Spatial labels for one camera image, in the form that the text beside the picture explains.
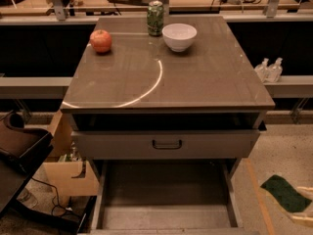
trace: soda can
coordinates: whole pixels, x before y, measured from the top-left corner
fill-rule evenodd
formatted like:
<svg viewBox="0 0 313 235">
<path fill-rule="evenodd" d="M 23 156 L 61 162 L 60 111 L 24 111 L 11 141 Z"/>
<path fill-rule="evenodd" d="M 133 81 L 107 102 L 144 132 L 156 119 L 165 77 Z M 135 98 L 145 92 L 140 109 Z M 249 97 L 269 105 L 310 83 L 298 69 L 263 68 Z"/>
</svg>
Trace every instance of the soda can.
<svg viewBox="0 0 313 235">
<path fill-rule="evenodd" d="M 164 7 L 160 1 L 149 3 L 147 26 L 149 35 L 161 35 L 163 29 Z"/>
</svg>

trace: red apple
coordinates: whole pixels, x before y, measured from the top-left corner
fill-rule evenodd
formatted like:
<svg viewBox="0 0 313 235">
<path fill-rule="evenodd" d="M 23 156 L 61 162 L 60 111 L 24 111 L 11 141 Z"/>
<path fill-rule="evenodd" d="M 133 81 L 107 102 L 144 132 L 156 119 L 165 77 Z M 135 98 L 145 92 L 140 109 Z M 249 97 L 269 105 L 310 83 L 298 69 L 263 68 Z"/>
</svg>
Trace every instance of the red apple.
<svg viewBox="0 0 313 235">
<path fill-rule="evenodd" d="M 98 53 L 105 53 L 110 51 L 111 49 L 111 35 L 103 29 L 94 30 L 91 33 L 89 40 L 91 46 Z"/>
</svg>

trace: floor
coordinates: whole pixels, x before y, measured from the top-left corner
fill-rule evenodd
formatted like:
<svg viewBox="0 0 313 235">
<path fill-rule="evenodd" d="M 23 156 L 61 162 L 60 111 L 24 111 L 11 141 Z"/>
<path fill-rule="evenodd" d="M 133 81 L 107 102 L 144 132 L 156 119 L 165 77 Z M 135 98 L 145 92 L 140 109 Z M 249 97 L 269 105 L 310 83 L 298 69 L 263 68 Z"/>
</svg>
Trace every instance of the floor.
<svg viewBox="0 0 313 235">
<path fill-rule="evenodd" d="M 313 187 L 313 117 L 304 114 L 295 124 L 289 117 L 274 113 L 267 118 L 248 159 L 239 164 L 232 179 L 237 205 L 246 231 L 260 235 L 310 235 L 312 227 L 294 223 L 260 185 L 273 174 L 285 178 L 293 188 Z M 34 178 L 46 180 L 43 168 Z M 30 181 L 27 189 L 37 198 L 35 209 L 50 212 L 54 195 L 49 186 Z M 73 199 L 79 206 L 80 199 Z M 0 234 L 66 234 L 51 227 L 26 221 L 14 211 L 0 220 Z"/>
</svg>

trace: drawer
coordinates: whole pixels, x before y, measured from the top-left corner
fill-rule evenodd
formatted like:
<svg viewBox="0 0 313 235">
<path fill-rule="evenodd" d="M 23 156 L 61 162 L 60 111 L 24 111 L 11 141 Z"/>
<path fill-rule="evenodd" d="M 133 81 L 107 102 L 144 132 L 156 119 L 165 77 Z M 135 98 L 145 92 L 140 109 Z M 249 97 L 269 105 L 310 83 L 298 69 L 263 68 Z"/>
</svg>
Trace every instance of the drawer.
<svg viewBox="0 0 313 235">
<path fill-rule="evenodd" d="M 91 234 L 258 234 L 243 230 L 225 175 L 218 160 L 109 161 Z"/>
<path fill-rule="evenodd" d="M 246 158 L 258 130 L 73 131 L 83 157 L 94 160 Z"/>
</svg>

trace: box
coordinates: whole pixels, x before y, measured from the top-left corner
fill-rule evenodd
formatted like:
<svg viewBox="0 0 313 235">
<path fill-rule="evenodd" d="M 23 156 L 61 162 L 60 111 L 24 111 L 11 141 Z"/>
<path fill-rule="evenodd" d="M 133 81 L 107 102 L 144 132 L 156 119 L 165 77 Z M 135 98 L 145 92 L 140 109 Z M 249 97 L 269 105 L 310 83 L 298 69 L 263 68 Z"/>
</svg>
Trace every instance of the box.
<svg viewBox="0 0 313 235">
<path fill-rule="evenodd" d="M 59 195 L 63 197 L 96 196 L 99 180 L 88 161 L 58 162 L 60 156 L 70 151 L 72 132 L 69 122 L 60 111 L 55 113 L 48 130 L 54 137 L 54 149 L 43 163 L 49 183 L 56 186 Z"/>
</svg>

